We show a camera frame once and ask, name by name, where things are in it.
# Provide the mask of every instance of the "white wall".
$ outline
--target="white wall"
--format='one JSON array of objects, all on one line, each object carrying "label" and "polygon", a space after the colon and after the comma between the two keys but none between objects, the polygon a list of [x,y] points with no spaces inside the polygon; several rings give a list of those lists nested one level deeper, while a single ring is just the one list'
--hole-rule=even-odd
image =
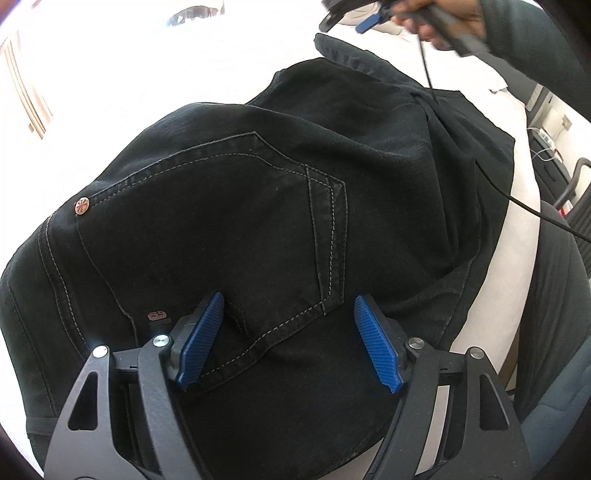
[{"label": "white wall", "polygon": [[[564,165],[572,175],[579,158],[591,158],[591,123],[556,96],[550,105],[552,110],[546,120],[543,121],[543,125],[554,138],[556,148],[564,158]],[[564,115],[569,118],[573,125],[568,131],[562,131],[556,137],[560,131]],[[591,169],[584,168],[577,186],[577,196],[584,193],[589,183],[591,183]]]}]

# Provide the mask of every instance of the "metal rivet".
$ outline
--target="metal rivet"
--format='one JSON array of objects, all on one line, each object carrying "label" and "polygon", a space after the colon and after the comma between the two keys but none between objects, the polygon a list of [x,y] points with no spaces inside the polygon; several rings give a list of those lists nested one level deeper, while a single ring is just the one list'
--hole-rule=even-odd
[{"label": "metal rivet", "polygon": [[154,340],[152,340],[152,343],[154,344],[154,346],[161,348],[163,346],[167,346],[169,341],[170,337],[168,335],[156,335],[154,337]]},{"label": "metal rivet", "polygon": [[90,207],[90,200],[86,197],[82,197],[80,200],[76,202],[76,206],[74,207],[74,211],[76,215],[84,215],[88,208]]},{"label": "metal rivet", "polygon": [[478,348],[477,346],[470,348],[470,356],[476,360],[481,360],[484,358],[484,350],[482,348]]},{"label": "metal rivet", "polygon": [[107,353],[109,353],[109,349],[105,345],[101,345],[92,351],[92,356],[95,358],[103,358]]},{"label": "metal rivet", "polygon": [[412,337],[408,340],[408,345],[414,350],[420,350],[425,346],[425,340],[418,337]]}]

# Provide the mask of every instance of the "back pocket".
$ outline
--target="back pocket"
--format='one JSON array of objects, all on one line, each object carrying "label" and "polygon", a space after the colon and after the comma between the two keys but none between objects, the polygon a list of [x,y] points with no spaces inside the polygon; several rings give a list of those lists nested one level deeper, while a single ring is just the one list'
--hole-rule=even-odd
[{"label": "back pocket", "polygon": [[345,184],[248,133],[198,145],[90,197],[86,252],[149,338],[210,290],[226,317],[199,382],[209,390],[343,301]]}]

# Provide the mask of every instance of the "copper button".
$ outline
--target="copper button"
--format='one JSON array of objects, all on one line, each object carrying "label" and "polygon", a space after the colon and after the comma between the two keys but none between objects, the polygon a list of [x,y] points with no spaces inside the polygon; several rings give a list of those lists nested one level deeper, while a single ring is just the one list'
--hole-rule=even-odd
[{"label": "copper button", "polygon": [[76,215],[84,215],[90,206],[90,200],[86,197],[82,197],[80,200],[76,202],[76,206],[74,207],[74,211]]}]

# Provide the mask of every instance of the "human hand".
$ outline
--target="human hand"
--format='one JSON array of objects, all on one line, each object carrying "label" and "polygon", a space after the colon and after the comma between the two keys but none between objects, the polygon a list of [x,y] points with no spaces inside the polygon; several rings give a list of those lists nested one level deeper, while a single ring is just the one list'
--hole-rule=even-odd
[{"label": "human hand", "polygon": [[420,24],[416,18],[408,18],[405,13],[411,13],[426,5],[436,4],[441,9],[454,15],[462,21],[465,29],[486,40],[486,27],[482,9],[478,0],[400,0],[393,7],[395,15],[392,21],[406,28],[410,33],[418,34],[421,40],[429,41],[439,50],[448,50],[449,44],[437,33],[431,25]]}]

